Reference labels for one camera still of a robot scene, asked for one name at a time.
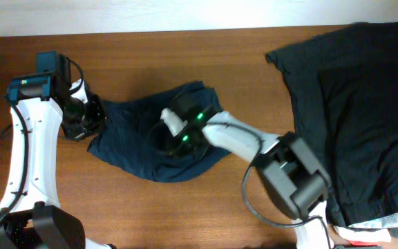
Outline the dark blue shorts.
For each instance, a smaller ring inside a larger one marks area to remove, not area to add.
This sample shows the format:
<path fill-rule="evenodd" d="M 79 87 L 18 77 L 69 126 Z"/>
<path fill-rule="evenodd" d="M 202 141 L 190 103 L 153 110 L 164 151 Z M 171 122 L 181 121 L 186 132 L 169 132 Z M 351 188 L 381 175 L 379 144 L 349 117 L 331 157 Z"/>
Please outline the dark blue shorts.
<path fill-rule="evenodd" d="M 160 116 L 172 99 L 190 95 L 201 108 L 221 110 L 218 95 L 201 81 L 129 102 L 104 101 L 109 119 L 88 153 L 139 178 L 160 183 L 189 181 L 229 155 L 210 145 L 175 139 Z"/>

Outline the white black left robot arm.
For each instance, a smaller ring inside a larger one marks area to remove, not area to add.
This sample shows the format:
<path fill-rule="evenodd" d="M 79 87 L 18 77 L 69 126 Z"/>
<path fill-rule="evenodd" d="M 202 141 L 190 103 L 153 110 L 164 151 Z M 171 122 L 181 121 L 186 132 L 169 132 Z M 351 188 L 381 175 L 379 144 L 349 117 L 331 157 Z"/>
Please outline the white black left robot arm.
<path fill-rule="evenodd" d="M 12 116 L 8 184 L 0 202 L 0 248 L 102 249 L 86 238 L 82 222 L 60 208 L 56 186 L 57 139 L 71 85 L 52 74 L 11 80 Z"/>

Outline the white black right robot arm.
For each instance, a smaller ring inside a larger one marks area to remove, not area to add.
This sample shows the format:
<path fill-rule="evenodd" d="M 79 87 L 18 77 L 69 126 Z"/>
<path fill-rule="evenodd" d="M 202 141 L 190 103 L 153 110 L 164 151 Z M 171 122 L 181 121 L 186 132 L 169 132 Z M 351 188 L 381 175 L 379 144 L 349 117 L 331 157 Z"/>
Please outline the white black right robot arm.
<path fill-rule="evenodd" d="M 239 121 L 228 111 L 204 110 L 181 116 L 162 110 L 161 121 L 173 137 L 190 142 L 197 133 L 211 146 L 230 151 L 256 170 L 267 195 L 291 223 L 272 221 L 254 209 L 247 196 L 249 174 L 242 183 L 243 201 L 259 220 L 276 228 L 292 228 L 297 248 L 333 248 L 326 207 L 332 182 L 309 145 L 293 132 L 266 133 Z"/>

